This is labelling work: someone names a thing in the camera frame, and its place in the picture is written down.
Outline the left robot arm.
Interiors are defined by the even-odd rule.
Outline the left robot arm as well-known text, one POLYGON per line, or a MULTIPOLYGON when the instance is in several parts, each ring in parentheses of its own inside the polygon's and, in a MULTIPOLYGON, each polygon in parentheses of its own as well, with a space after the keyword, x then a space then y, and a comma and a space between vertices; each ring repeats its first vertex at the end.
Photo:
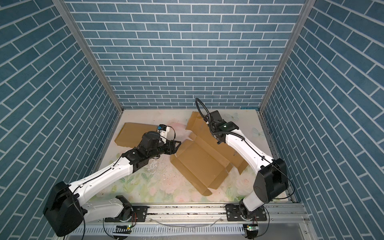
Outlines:
POLYGON ((55 184, 48 196, 43 214, 55 234, 65 237, 80 225, 110 218, 118 222, 135 223, 132 204, 123 196, 91 204, 90 199, 117 180, 129 176, 161 155, 173 155, 182 143, 168 140, 158 132, 142 136, 137 147, 123 153, 107 167, 83 179, 55 184))

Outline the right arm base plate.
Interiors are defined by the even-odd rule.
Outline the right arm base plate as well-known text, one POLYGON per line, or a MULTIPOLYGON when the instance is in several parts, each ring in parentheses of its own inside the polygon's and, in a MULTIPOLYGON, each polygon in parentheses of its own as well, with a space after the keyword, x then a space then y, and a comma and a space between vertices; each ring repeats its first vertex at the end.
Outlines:
POLYGON ((245 206, 239 204, 227 204, 225 205, 225 211, 228 222, 240 222, 240 221, 266 221, 266 210, 263 206, 250 212, 245 206))

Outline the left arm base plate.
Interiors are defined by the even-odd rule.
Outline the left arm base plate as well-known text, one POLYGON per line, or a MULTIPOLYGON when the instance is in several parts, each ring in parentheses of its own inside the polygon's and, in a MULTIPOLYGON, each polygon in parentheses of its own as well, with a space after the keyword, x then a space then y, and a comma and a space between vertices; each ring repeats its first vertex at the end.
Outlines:
POLYGON ((124 208, 123 211, 115 218, 105 218, 106 223, 141 223, 145 222, 148 206, 132 206, 124 208))

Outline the cardboard stack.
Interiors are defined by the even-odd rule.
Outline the cardboard stack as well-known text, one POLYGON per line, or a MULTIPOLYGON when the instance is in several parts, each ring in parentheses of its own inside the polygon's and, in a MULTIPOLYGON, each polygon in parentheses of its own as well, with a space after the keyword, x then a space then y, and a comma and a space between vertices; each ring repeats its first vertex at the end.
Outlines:
POLYGON ((171 163, 201 195, 210 196, 210 189, 218 189, 233 167, 241 174, 249 165, 230 146, 217 144, 198 112, 192 112, 186 129, 189 138, 171 155, 171 163))

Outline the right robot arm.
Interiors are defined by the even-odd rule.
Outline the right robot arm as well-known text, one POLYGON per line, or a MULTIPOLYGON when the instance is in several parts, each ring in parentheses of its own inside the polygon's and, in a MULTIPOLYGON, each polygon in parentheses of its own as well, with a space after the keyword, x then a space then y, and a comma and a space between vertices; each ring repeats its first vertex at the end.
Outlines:
POLYGON ((284 160, 275 160, 256 147, 235 123, 222 119, 218 111, 208 113, 203 118, 218 144, 225 143, 233 148, 256 174, 253 190, 239 202, 242 218, 249 220, 259 207, 288 189, 287 165, 284 160))

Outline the brown cardboard box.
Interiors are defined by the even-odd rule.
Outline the brown cardboard box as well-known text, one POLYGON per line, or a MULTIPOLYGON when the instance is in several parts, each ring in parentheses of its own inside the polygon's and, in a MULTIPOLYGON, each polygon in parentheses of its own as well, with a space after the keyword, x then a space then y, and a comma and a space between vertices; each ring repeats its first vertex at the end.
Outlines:
POLYGON ((115 138, 115 143, 120 147, 134 148, 142 140, 143 134, 156 131, 157 126, 138 123, 124 123, 121 131, 115 138))

